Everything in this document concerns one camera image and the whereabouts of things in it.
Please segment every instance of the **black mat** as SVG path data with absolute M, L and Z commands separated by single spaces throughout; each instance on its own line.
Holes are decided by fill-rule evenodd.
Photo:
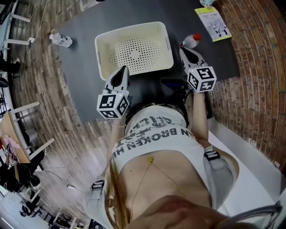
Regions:
M 166 25 L 174 58 L 169 70 L 131 76 L 132 102 L 164 96 L 171 90 L 161 84 L 162 78 L 185 76 L 179 57 L 179 45 L 189 34 L 200 33 L 195 48 L 214 67 L 218 80 L 239 76 L 239 68 L 231 41 L 212 42 L 207 30 L 194 12 L 201 8 L 198 0 L 106 0 L 66 22 L 60 33 L 70 36 L 70 48 L 60 48 L 63 72 L 73 102 L 82 122 L 94 120 L 97 96 L 105 82 L 100 79 L 94 39 L 97 35 L 118 28 L 152 21 Z

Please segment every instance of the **wooden floor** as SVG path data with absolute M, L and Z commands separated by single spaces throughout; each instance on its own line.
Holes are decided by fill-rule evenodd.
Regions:
M 15 20 L 12 39 L 28 40 L 30 36 L 36 36 L 46 0 L 28 2 L 29 5 L 18 4 L 16 13 L 32 21 Z M 25 129 L 38 131 L 35 146 L 55 138 L 43 160 L 45 169 L 86 192 L 105 167 L 111 125 L 107 121 L 80 122 L 63 77 L 58 46 L 49 40 L 50 33 L 80 12 L 79 0 L 50 0 L 37 40 L 28 47 L 27 53 L 25 46 L 10 46 L 12 60 L 20 57 L 23 64 L 26 53 L 23 74 L 13 80 L 11 93 L 14 107 L 35 101 L 41 103 L 28 114 L 23 113 L 21 121 Z M 37 172 L 37 176 L 42 182 L 40 196 L 51 206 L 50 213 L 56 214 L 60 210 L 89 222 L 82 207 L 82 193 L 68 189 L 51 173 Z

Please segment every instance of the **brick wall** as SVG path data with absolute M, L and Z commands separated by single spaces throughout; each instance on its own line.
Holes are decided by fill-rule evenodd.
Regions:
M 215 118 L 286 174 L 286 23 L 273 0 L 220 0 L 240 77 L 210 93 Z

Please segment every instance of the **plastic bottle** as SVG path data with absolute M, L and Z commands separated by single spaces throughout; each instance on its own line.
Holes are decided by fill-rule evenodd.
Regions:
M 183 43 L 181 44 L 181 47 L 195 48 L 198 45 L 200 39 L 200 34 L 189 35 L 184 39 Z
M 50 39 L 54 44 L 64 46 L 66 48 L 70 47 L 72 44 L 72 39 L 70 37 L 64 36 L 59 33 L 51 34 Z

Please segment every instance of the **white laundry basket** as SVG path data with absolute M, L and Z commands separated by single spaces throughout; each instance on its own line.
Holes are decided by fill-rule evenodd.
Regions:
M 171 68 L 174 64 L 165 25 L 151 22 L 113 30 L 95 38 L 100 77 L 106 80 L 126 65 L 130 75 Z

